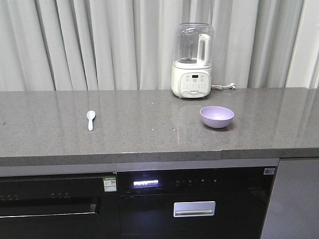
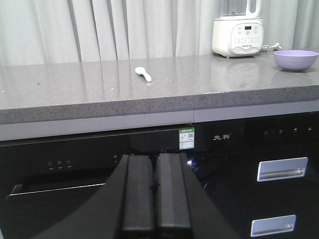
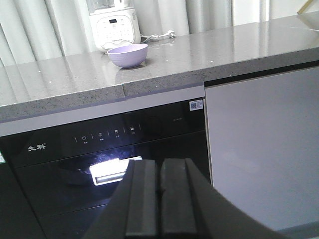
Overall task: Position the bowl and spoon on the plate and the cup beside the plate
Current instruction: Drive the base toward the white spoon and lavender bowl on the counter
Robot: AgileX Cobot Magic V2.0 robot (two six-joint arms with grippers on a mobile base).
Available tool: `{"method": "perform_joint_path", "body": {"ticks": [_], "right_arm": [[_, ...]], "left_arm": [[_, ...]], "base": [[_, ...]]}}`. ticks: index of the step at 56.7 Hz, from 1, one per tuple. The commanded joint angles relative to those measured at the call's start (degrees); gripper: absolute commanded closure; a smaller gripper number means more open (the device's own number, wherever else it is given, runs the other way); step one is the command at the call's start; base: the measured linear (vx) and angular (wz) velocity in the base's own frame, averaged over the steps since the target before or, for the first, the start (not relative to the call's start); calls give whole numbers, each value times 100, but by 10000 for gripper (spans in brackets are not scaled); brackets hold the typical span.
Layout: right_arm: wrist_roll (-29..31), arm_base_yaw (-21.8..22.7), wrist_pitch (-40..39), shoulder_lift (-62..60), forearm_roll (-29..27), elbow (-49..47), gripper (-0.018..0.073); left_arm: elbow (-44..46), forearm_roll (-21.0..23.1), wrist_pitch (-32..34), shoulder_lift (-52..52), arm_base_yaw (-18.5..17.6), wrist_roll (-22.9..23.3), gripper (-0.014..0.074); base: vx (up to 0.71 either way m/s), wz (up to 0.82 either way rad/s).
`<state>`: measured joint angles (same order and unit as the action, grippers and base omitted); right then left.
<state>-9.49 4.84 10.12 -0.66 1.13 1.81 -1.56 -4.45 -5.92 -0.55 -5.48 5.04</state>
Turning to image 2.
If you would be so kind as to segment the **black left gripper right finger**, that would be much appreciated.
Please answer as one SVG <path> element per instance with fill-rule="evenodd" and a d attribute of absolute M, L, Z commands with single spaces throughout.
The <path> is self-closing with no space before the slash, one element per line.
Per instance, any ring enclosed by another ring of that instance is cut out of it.
<path fill-rule="evenodd" d="M 184 153 L 161 153 L 156 165 L 156 215 L 161 239 L 238 239 L 187 165 Z"/>

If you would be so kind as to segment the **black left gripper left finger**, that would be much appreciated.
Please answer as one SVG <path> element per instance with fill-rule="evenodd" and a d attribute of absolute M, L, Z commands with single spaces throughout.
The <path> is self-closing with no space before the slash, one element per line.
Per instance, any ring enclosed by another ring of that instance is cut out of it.
<path fill-rule="evenodd" d="M 40 185 L 37 239 L 152 239 L 153 167 L 124 155 L 114 170 L 51 175 Z"/>

